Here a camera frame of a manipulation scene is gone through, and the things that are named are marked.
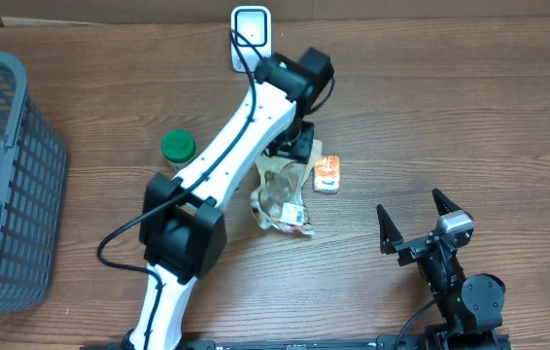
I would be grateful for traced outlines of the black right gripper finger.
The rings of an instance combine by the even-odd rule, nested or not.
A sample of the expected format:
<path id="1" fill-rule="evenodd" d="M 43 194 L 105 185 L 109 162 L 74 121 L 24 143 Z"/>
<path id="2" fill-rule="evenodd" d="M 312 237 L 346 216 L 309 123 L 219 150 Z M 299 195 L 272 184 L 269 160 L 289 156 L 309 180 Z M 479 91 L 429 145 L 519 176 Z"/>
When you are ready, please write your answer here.
<path id="1" fill-rule="evenodd" d="M 376 211 L 380 229 L 380 251 L 386 255 L 394 254 L 397 252 L 396 246 L 403 242 L 403 237 L 383 205 L 379 204 Z"/>
<path id="2" fill-rule="evenodd" d="M 461 207 L 450 200 L 439 188 L 434 188 L 431 194 L 436 210 L 440 216 L 461 210 Z"/>

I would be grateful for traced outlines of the orange tissue pack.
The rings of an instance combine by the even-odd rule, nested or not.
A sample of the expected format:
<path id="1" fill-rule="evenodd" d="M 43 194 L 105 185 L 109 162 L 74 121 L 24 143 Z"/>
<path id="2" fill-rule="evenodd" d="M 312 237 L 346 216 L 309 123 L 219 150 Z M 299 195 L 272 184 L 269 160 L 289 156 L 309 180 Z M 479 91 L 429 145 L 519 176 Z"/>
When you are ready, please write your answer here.
<path id="1" fill-rule="evenodd" d="M 340 188 L 340 158 L 323 156 L 314 165 L 313 189 L 319 193 L 337 193 Z"/>

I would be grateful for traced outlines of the beige brown snack pouch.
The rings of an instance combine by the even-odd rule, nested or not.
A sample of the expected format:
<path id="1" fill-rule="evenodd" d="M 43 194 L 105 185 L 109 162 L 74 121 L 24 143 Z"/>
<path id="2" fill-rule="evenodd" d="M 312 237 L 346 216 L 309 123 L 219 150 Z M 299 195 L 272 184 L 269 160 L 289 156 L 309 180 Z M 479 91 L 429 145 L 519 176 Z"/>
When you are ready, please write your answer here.
<path id="1" fill-rule="evenodd" d="M 284 158 L 260 155 L 255 160 L 260 185 L 250 195 L 251 209 L 258 226 L 283 233 L 313 236 L 302 199 L 302 188 L 314 165 L 322 159 L 323 142 L 313 140 L 307 164 Z"/>

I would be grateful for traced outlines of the green lid white jar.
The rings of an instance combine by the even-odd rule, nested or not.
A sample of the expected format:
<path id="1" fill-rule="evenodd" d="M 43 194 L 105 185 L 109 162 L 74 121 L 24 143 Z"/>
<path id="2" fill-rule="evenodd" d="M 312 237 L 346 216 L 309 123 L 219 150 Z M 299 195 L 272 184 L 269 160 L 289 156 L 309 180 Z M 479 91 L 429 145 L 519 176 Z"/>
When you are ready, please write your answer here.
<path id="1" fill-rule="evenodd" d="M 184 129 L 173 129 L 167 132 L 161 140 L 160 148 L 175 171 L 186 167 L 197 156 L 195 139 Z"/>

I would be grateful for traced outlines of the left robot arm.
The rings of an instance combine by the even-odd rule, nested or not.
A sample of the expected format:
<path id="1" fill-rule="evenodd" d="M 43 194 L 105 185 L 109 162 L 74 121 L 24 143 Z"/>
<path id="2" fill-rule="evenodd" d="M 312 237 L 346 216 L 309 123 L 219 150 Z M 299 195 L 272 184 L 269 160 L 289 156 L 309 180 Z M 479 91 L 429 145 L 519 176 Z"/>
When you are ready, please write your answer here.
<path id="1" fill-rule="evenodd" d="M 122 348 L 179 346 L 191 290 L 225 247 L 223 211 L 236 186 L 261 155 L 309 161 L 314 125 L 304 118 L 333 75 L 329 56 L 315 48 L 297 61 L 279 53 L 262 58 L 243 104 L 211 144 L 173 178 L 152 178 L 139 228 L 150 276 L 139 322 Z"/>

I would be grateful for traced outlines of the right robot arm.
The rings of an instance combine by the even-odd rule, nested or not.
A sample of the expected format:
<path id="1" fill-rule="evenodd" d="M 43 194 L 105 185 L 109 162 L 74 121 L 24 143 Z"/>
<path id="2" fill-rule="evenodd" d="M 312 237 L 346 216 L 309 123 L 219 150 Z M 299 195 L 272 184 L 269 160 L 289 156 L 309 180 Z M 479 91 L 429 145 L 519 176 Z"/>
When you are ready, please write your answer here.
<path id="1" fill-rule="evenodd" d="M 376 207 L 380 251 L 397 255 L 401 266 L 414 263 L 430 288 L 431 301 L 417 311 L 396 335 L 376 338 L 379 349 L 509 349 L 509 336 L 498 334 L 505 284 L 488 273 L 467 277 L 458 261 L 470 242 L 474 219 L 440 189 L 432 190 L 438 212 L 427 235 L 406 241 L 383 205 Z"/>

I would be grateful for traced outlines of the white barcode scanner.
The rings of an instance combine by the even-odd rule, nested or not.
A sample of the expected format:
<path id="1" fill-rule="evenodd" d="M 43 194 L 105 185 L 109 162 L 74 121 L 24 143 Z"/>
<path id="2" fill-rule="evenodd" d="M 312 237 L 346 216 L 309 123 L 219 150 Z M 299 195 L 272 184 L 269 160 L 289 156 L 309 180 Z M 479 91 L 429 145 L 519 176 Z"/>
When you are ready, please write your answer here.
<path id="1" fill-rule="evenodd" d="M 262 5 L 235 7 L 230 15 L 232 30 L 231 62 L 236 72 L 245 72 L 241 58 L 253 72 L 264 56 L 272 54 L 272 19 Z"/>

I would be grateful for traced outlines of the grey plastic basket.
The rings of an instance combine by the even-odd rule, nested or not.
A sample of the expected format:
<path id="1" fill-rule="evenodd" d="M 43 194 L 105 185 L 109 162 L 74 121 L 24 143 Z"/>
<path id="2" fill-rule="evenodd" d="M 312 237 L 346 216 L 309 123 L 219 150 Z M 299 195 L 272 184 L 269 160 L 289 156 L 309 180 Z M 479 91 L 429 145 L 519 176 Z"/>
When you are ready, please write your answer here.
<path id="1" fill-rule="evenodd" d="M 0 52 L 0 312 L 50 293 L 68 167 L 65 144 L 29 94 L 24 66 Z"/>

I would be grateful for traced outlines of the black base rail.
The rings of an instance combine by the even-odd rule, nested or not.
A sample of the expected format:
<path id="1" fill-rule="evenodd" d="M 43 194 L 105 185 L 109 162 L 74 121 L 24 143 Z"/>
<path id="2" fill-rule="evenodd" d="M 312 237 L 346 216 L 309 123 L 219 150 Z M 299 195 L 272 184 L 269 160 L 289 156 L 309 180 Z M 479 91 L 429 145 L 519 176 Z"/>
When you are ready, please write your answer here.
<path id="1" fill-rule="evenodd" d="M 392 350 L 395 349 L 395 335 L 379 335 L 375 339 L 338 339 L 322 341 L 288 341 L 288 342 L 231 342 L 216 343 L 213 340 L 181 341 L 176 349 L 180 350 Z M 132 349 L 120 343 L 111 343 L 97 346 L 82 346 L 82 350 L 120 350 Z M 406 335 L 400 340 L 397 349 L 422 350 L 439 349 L 425 344 L 422 335 Z M 482 345 L 474 347 L 459 341 L 448 349 L 499 349 L 511 350 L 508 335 L 498 335 L 498 345 Z"/>

